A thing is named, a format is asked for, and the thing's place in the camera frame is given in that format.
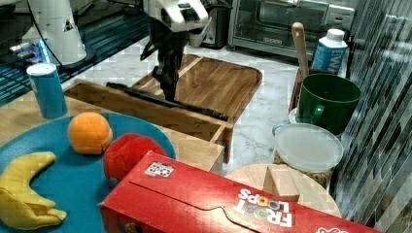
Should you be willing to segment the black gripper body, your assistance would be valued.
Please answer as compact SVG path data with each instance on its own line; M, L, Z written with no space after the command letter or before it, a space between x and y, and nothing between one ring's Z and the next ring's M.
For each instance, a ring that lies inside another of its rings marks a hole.
M169 76L171 81L176 82L179 79L178 70L182 63L183 49L189 41L188 31L173 32L159 20L151 20L149 36L150 40L145 45L140 59L145 60L157 50L159 66L154 76Z

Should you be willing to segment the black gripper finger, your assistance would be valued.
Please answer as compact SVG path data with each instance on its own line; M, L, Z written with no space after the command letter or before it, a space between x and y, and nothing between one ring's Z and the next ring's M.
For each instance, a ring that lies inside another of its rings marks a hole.
M166 100L168 101L175 100L178 79L179 78L177 76L173 76L173 77L165 76L160 82L160 87L163 90L163 94Z

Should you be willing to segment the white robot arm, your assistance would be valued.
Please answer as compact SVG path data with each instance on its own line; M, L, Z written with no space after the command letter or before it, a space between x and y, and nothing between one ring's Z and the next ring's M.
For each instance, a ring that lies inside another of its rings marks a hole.
M215 9L232 9L225 0L109 0L136 7L148 17L150 40L140 55L155 51L158 64L152 76L168 101L175 99L184 47L199 47L206 37Z

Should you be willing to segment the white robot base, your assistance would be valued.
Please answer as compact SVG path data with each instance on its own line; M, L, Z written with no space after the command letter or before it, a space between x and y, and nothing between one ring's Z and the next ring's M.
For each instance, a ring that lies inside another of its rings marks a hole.
M33 27L9 52L31 63L49 62L74 70L95 57L84 43L73 17L72 0L20 0L26 3Z

